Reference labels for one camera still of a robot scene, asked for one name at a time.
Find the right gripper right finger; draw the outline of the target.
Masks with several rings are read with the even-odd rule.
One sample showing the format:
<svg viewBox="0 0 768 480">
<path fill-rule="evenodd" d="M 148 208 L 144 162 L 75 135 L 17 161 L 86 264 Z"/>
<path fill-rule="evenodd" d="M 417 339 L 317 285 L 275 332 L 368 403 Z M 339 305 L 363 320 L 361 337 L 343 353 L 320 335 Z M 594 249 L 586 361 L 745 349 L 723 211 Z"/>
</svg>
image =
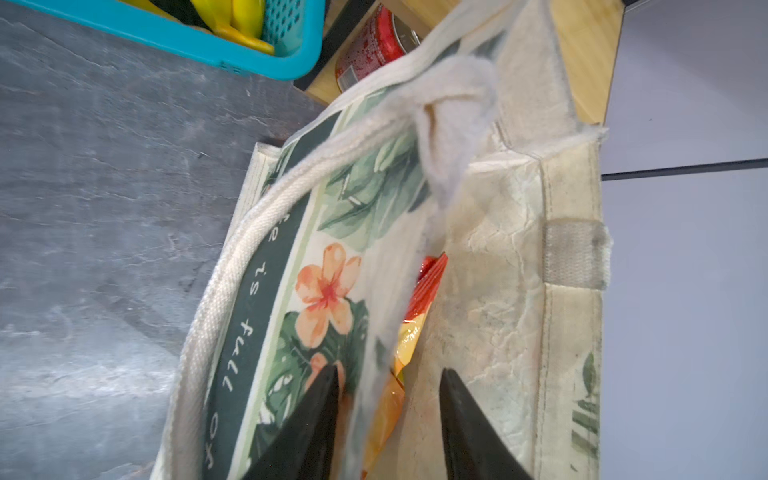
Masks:
<svg viewBox="0 0 768 480">
<path fill-rule="evenodd" d="M 453 369 L 442 371 L 439 403 L 448 479 L 532 479 Z"/>
</svg>

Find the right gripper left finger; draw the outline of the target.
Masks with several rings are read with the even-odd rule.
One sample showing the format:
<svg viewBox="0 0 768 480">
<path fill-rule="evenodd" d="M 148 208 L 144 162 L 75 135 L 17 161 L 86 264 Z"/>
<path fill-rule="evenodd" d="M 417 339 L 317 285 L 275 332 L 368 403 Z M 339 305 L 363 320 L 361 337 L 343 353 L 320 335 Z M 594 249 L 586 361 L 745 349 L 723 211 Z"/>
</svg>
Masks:
<svg viewBox="0 0 768 480">
<path fill-rule="evenodd" d="M 338 368 L 325 366 L 278 436 L 245 473 L 246 480 L 330 478 L 340 384 Z"/>
</svg>

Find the red Lays chips bag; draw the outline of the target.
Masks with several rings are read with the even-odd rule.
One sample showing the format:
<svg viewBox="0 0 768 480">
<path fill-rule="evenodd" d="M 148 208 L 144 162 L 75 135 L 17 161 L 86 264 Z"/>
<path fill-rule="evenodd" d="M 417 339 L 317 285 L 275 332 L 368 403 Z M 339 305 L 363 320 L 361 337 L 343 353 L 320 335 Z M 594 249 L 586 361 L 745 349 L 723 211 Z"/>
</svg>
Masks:
<svg viewBox="0 0 768 480">
<path fill-rule="evenodd" d="M 373 425 L 368 434 L 361 478 L 366 479 L 377 457 L 392 435 L 401 416 L 405 402 L 403 369 L 411 362 L 429 310 L 437 296 L 448 256 L 445 252 L 437 257 L 427 256 L 422 262 L 416 285 L 398 333 L 393 367 L 386 384 Z"/>
</svg>

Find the canvas tote bag floral print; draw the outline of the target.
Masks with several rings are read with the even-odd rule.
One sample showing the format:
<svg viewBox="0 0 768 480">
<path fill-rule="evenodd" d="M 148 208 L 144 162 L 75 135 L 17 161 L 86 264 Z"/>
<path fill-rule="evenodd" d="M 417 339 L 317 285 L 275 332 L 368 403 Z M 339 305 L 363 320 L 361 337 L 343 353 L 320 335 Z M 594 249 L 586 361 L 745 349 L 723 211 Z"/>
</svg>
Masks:
<svg viewBox="0 0 768 480">
<path fill-rule="evenodd" d="M 335 365 L 330 475 L 362 479 L 422 262 L 445 252 L 366 479 L 446 477 L 444 369 L 533 478 L 597 478 L 603 135 L 574 109 L 547 2 L 465 1 L 284 145 L 257 145 L 152 477 L 243 478 Z"/>
</svg>

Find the yellow banana bunch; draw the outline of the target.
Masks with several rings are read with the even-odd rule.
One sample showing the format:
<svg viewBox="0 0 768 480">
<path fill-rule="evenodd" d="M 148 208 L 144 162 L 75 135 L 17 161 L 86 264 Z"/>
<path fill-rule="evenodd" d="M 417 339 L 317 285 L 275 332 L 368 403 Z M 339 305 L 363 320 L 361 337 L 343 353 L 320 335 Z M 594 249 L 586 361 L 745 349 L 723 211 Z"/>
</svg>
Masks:
<svg viewBox="0 0 768 480">
<path fill-rule="evenodd" d="M 261 39 L 266 2 L 257 0 L 126 0 L 125 4 L 187 26 L 207 29 L 238 45 L 275 54 L 275 47 Z"/>
</svg>

